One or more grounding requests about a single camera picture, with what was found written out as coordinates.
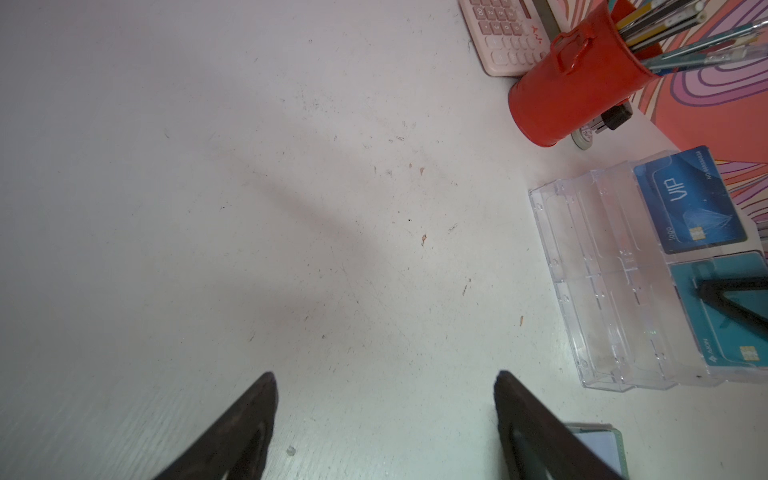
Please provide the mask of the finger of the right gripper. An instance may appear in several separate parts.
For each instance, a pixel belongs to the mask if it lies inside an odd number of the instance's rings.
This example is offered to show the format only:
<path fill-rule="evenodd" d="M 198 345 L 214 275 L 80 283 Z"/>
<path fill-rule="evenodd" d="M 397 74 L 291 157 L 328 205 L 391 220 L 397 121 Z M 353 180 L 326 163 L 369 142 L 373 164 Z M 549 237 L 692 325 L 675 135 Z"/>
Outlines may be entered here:
<path fill-rule="evenodd" d="M 767 338 L 767 278 L 702 280 L 697 296 L 727 319 L 755 336 Z"/>

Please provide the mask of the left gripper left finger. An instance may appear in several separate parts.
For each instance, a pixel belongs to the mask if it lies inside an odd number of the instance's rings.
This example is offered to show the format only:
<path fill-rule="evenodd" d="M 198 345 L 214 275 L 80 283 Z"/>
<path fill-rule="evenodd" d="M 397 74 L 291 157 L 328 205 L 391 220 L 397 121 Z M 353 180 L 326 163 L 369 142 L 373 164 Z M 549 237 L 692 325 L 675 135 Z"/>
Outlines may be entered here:
<path fill-rule="evenodd" d="M 262 374 L 159 479 L 260 479 L 278 407 L 273 373 Z"/>

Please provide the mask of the mint green card wallet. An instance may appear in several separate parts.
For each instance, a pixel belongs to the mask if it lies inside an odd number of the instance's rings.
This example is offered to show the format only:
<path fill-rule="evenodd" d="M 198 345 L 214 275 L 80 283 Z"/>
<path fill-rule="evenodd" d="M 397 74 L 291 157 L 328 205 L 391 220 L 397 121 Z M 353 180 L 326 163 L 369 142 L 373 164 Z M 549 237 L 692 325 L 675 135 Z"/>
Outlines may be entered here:
<path fill-rule="evenodd" d="M 568 423 L 568 430 L 623 479 L 629 469 L 622 433 L 610 424 Z"/>

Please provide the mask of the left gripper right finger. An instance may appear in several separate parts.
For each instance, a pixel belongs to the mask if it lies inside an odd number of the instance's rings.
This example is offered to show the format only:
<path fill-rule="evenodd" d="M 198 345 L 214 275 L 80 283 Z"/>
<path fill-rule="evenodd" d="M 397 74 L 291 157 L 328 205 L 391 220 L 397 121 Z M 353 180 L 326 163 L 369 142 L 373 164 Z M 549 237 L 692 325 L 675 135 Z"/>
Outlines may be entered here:
<path fill-rule="evenodd" d="M 498 373 L 493 397 L 504 464 L 511 479 L 622 478 L 511 372 Z"/>

